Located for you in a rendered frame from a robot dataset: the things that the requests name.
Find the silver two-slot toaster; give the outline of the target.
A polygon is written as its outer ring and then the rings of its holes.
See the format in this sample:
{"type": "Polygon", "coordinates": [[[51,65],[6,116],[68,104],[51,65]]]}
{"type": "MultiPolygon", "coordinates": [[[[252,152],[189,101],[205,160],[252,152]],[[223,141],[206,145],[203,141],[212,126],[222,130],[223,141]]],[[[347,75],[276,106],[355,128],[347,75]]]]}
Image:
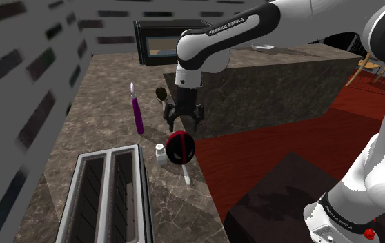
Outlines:
{"type": "Polygon", "coordinates": [[[55,243],[157,243],[140,145],[78,156],[55,243]]]}

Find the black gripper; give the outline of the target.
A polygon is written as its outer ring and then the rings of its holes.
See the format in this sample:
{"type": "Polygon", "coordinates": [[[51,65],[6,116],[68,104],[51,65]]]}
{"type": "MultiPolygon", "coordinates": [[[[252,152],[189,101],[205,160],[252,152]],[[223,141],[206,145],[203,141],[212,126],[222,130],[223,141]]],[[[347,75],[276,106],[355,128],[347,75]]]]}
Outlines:
{"type": "Polygon", "coordinates": [[[173,132],[176,118],[182,115],[190,115],[194,120],[193,129],[194,131],[197,130],[200,121],[204,119],[204,106],[196,104],[196,101],[197,89],[177,87],[175,105],[166,103],[163,113],[163,118],[167,121],[170,132],[173,132]]]}

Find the wooden chair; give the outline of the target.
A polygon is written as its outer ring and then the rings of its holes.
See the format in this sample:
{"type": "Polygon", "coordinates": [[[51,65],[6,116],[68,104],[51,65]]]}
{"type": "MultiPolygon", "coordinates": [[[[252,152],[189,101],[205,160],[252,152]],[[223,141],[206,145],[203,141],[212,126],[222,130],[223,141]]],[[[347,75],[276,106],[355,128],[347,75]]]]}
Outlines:
{"type": "Polygon", "coordinates": [[[377,58],[372,58],[371,54],[367,52],[365,58],[358,62],[358,69],[346,82],[345,87],[348,87],[353,81],[355,81],[363,70],[369,70],[374,68],[376,69],[376,72],[375,77],[371,80],[371,83],[375,84],[378,81],[382,83],[385,80],[385,63],[378,60],[377,58]]]}

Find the purple pen with white tip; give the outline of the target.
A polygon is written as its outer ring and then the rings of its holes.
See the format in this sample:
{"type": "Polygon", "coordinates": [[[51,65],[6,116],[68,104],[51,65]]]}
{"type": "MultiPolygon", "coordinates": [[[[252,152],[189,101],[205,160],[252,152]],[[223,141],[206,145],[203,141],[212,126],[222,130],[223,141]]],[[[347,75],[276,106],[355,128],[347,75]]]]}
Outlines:
{"type": "Polygon", "coordinates": [[[143,120],[141,116],[141,110],[139,107],[138,99],[135,93],[135,86],[132,82],[130,83],[130,96],[132,99],[132,108],[133,108],[133,113],[135,117],[135,125],[137,129],[137,133],[141,135],[144,133],[144,125],[143,125],[143,120]]]}

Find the black microwave oven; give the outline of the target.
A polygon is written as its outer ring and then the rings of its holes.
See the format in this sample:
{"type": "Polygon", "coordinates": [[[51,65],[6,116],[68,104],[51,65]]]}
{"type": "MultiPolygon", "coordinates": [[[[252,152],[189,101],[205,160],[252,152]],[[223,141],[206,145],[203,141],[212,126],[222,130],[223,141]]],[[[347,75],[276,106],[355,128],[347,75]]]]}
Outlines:
{"type": "Polygon", "coordinates": [[[142,66],[176,64],[176,47],[181,34],[202,29],[210,23],[199,19],[133,21],[139,62],[142,66]]]}

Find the white bowl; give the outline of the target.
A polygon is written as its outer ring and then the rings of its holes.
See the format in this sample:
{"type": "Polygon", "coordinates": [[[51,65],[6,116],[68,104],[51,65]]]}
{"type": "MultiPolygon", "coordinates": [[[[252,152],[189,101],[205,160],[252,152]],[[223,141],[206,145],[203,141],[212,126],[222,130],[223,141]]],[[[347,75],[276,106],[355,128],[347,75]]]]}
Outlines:
{"type": "Polygon", "coordinates": [[[269,51],[273,51],[275,49],[274,46],[267,45],[267,44],[264,44],[264,45],[261,45],[261,46],[260,45],[252,44],[251,48],[253,50],[256,50],[257,52],[269,52],[269,51]]]}

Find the dark marble kitchen island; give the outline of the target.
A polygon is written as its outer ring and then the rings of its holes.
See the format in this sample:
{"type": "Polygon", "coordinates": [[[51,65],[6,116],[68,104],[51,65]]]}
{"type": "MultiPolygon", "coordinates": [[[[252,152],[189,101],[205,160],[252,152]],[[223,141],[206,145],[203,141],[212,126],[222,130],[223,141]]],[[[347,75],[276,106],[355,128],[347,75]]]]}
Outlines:
{"type": "Polygon", "coordinates": [[[322,43],[232,49],[227,69],[202,75],[197,103],[204,120],[179,120],[199,140],[321,117],[360,59],[322,43]]]}

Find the dark robot stand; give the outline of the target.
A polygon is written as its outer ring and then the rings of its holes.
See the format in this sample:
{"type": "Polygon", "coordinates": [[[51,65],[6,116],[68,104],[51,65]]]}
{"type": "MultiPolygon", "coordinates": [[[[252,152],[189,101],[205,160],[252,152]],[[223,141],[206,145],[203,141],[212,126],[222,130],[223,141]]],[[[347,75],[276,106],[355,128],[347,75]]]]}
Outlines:
{"type": "Polygon", "coordinates": [[[385,243],[385,209],[365,191],[352,191],[340,180],[295,153],[289,153],[227,213],[230,243],[314,243],[304,208],[328,193],[335,211],[349,222],[377,219],[375,232],[385,243]]]}

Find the red black round mask toy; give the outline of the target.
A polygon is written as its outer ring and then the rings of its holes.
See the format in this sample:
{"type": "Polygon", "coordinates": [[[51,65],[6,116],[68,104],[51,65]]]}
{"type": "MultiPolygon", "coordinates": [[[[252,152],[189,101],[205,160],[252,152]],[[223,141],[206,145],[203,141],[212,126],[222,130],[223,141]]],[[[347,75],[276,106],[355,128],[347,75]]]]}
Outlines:
{"type": "Polygon", "coordinates": [[[181,165],[185,183],[190,186],[191,181],[186,164],[195,156],[193,137],[183,130],[174,132],[166,142],[166,155],[173,164],[181,165]]]}

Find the white salt shaker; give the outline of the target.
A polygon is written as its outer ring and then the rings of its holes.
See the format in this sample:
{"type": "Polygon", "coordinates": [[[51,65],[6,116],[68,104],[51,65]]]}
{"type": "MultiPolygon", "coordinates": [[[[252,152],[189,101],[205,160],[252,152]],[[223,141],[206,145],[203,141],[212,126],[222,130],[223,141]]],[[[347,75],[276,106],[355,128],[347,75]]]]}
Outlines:
{"type": "Polygon", "coordinates": [[[155,157],[159,166],[164,166],[168,163],[166,149],[163,144],[157,144],[155,146],[155,157]]]}

